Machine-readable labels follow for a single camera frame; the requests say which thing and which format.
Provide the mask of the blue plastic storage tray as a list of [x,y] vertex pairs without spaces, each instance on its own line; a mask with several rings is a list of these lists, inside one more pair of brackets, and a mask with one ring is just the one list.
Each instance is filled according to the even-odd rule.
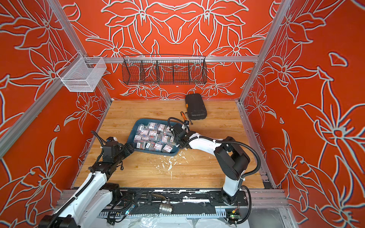
[[[157,129],[149,129],[148,124],[150,122],[156,122]],[[146,118],[137,120],[130,132],[127,143],[131,144],[135,151],[148,154],[175,156],[179,152],[171,128],[163,120]],[[173,150],[170,153],[156,152],[153,150],[156,143],[162,144],[163,147],[168,144],[173,147]]]

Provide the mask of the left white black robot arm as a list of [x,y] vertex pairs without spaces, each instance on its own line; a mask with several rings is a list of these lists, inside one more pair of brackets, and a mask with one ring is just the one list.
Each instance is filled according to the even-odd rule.
[[107,205],[118,204],[122,199],[119,185],[107,181],[134,152],[133,145],[119,143],[114,137],[104,140],[95,131],[91,133],[99,140],[100,155],[88,168],[90,173],[81,187],[56,212],[44,216],[40,228],[89,228]]

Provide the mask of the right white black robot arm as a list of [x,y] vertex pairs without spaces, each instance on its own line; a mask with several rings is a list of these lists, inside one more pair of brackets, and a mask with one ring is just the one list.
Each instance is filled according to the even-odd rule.
[[200,150],[215,156],[225,174],[220,201],[234,205],[245,178],[256,174],[261,168],[259,154],[249,145],[230,136],[225,139],[213,139],[191,131],[188,121],[170,117],[167,125],[178,148]]

